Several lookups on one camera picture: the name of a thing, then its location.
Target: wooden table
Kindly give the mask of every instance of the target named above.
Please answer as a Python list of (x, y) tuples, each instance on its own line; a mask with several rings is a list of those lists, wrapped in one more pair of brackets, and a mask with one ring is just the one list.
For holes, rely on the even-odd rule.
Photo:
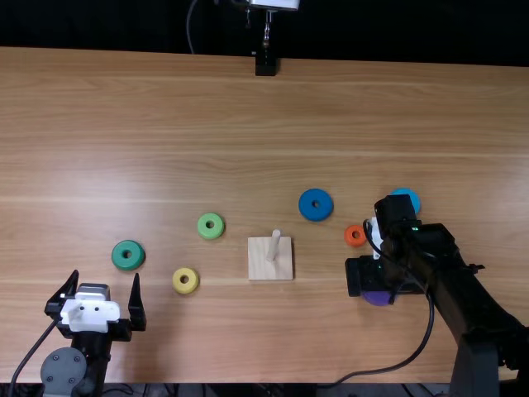
[[(369, 252), (344, 229), (392, 189), (422, 198), (480, 281), (529, 323), (529, 69), (83, 50), (0, 50), (0, 376), (11, 378), (73, 269), (126, 302), (133, 274), (110, 261), (141, 242), (147, 332), (112, 347), (107, 381), (328, 382), (391, 365), (418, 345), (427, 302), (376, 308), (347, 296), (344, 260)], [(332, 216), (310, 223), (320, 187)], [(204, 241), (198, 217), (226, 219)], [(246, 239), (293, 238), (294, 282), (247, 279)], [(177, 295), (171, 275), (196, 269)], [(23, 371), (38, 381), (54, 331)], [(426, 350), (370, 382), (447, 382), (455, 343), (437, 317)]]

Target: yellow ring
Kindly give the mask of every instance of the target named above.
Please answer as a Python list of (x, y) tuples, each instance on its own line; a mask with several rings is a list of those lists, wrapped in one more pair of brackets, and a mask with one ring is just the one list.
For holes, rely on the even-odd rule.
[[(187, 281), (184, 283), (183, 278), (187, 277)], [(173, 288), (179, 294), (191, 294), (198, 287), (198, 273), (183, 267), (178, 269), (173, 274)]]

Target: wire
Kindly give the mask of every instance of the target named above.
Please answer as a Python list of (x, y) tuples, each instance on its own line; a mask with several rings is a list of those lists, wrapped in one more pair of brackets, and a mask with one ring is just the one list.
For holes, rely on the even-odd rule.
[(189, 45), (189, 50), (191, 51), (191, 54), (195, 53), (195, 50), (193, 48), (193, 43), (191, 42), (191, 26), (190, 26), (191, 16), (193, 15), (193, 9), (197, 5), (197, 2), (198, 0), (191, 1), (191, 4), (189, 4), (188, 15), (185, 18), (185, 34), (186, 34), (186, 37), (188, 38), (188, 45)]
[(170, 388), (169, 388), (169, 386), (168, 386), (166, 383), (164, 383), (164, 386), (165, 386), (165, 389), (167, 390), (167, 395), (168, 395), (169, 397), (172, 396), (172, 395), (176, 395), (176, 393), (174, 393), (174, 390), (171, 391)]
[(424, 350), (424, 347), (427, 345), (428, 339), (430, 339), (431, 330), (433, 329), (433, 321), (434, 321), (434, 317), (435, 317), (433, 298), (431, 297), (430, 294), (427, 294), (427, 299), (428, 299), (428, 305), (429, 305), (429, 308), (430, 308), (430, 316), (429, 316), (429, 319), (428, 319), (427, 330), (424, 333), (424, 337), (422, 337), (421, 344), (419, 345), (417, 350), (412, 353), (412, 355), (410, 357), (408, 357), (406, 360), (400, 361), (398, 364), (395, 364), (394, 366), (386, 366), (384, 368), (379, 368), (377, 370), (351, 372), (350, 374), (347, 374), (347, 375), (343, 376), (342, 378), (340, 378), (339, 380), (337, 380), (334, 383), (330, 383), (329, 385), (319, 385), (318, 389), (331, 389), (331, 388), (333, 388), (335, 386), (338, 386), (338, 385), (344, 383), (346, 380), (352, 378), (353, 376), (377, 375), (377, 374), (384, 374), (386, 372), (399, 370), (399, 369), (403, 368), (404, 366), (407, 366), (413, 360), (415, 360), (419, 356), (419, 354), (422, 353), (422, 351)]
[(106, 389), (101, 393), (101, 395), (105, 395), (106, 393), (110, 393), (111, 391), (121, 391), (125, 395), (134, 395), (134, 391), (130, 392), (129, 390), (120, 389), (119, 387), (112, 387), (111, 389)]
[(410, 362), (415, 360), (422, 353), (422, 351), (424, 350), (424, 347), (427, 345), (428, 340), (430, 339), (431, 330), (433, 329), (433, 323), (434, 323), (435, 312), (436, 312), (435, 309), (434, 309), (433, 298), (432, 298), (431, 294), (429, 293), (429, 291), (426, 290), (426, 288), (418, 281), (418, 278), (415, 275), (413, 275), (406, 266), (401, 265), (400, 263), (398, 263), (398, 262), (394, 261), (393, 259), (391, 259), (389, 256), (387, 256), (384, 252), (382, 252), (373, 243), (373, 240), (371, 239), (371, 233), (368, 230), (368, 224), (369, 224), (369, 221), (366, 219), (366, 220), (364, 220), (364, 223), (362, 224), (362, 226), (363, 226), (363, 229), (364, 229), (365, 237), (366, 237), (368, 243), (373, 247), (373, 249), (377, 253), (379, 253), (380, 256), (382, 256), (384, 259), (386, 259), (387, 261), (389, 261), (391, 263), (394, 263), (395, 265), (397, 265), (398, 267), (400, 267), (404, 271), (406, 271), (410, 275), (410, 277), (413, 279), (413, 281), (417, 285), (419, 285), (421, 288), (423, 288), (423, 290), (425, 291), (425, 296), (428, 299), (428, 308), (429, 308), (429, 312), (430, 312), (429, 313), (429, 317), (428, 317), (427, 330), (424, 332), (424, 337), (422, 337), (421, 343), (419, 344), (419, 347), (417, 348), (417, 350), (414, 351), (412, 353), (412, 355), (410, 357), (408, 357), (406, 360), (403, 360), (403, 361), (399, 362), (398, 364), (395, 364), (394, 366), (386, 366), (384, 368), (379, 368), (379, 369), (376, 369), (376, 370), (351, 372), (351, 373), (341, 377), (339, 380), (337, 380), (334, 383), (330, 383), (329, 385), (319, 385), (318, 389), (331, 389), (331, 388), (333, 388), (335, 386), (338, 386), (338, 385), (342, 384), (346, 380), (349, 380), (353, 376), (377, 375), (377, 374), (383, 374), (383, 373), (386, 373), (386, 372), (399, 370), (400, 368), (403, 368), (404, 366), (407, 366)]
[(415, 397), (415, 396), (412, 394), (412, 392), (410, 391), (410, 389), (409, 389), (404, 383), (401, 383), (400, 385), (403, 387), (404, 391), (406, 392), (406, 394), (407, 394), (409, 397)]
[(436, 397), (436, 395), (434, 395), (430, 389), (428, 389), (425, 385), (423, 385), (422, 383), (417, 383), (419, 385), (419, 387), (421, 389), (423, 389), (424, 391), (426, 391), (428, 393), (428, 395), (430, 395), (431, 397)]
[(50, 332), (55, 328), (55, 325), (59, 322), (59, 318), (57, 317), (55, 320), (51, 322), (51, 324), (48, 326), (48, 328), (44, 331), (44, 333), (37, 339), (35, 342), (35, 345), (30, 349), (30, 351), (26, 354), (26, 356), (22, 359), (21, 363), (18, 365), (17, 370), (13, 374), (13, 377), (11, 379), (11, 384), (9, 385), (9, 391), (7, 392), (7, 397), (13, 397), (13, 393), (15, 391), (15, 384), (17, 382), (18, 376), (22, 372), (22, 369), (27, 364), (27, 362), (30, 360), (31, 356), (33, 356), (33, 353), (36, 352), (36, 349), (38, 349), (42, 342), (50, 335)]

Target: green ring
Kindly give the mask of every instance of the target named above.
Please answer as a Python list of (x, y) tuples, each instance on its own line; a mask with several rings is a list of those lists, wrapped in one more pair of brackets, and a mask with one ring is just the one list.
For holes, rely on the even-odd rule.
[(204, 213), (197, 222), (198, 234), (206, 240), (219, 238), (224, 232), (224, 221), (216, 213)]
[(132, 240), (118, 242), (112, 250), (112, 263), (119, 270), (134, 270), (145, 260), (145, 251)]

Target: orange ring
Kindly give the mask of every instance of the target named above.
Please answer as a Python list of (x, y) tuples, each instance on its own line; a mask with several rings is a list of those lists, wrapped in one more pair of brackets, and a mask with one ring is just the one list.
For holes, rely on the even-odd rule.
[(364, 229), (358, 225), (349, 226), (344, 232), (344, 239), (350, 246), (361, 246), (366, 241)]

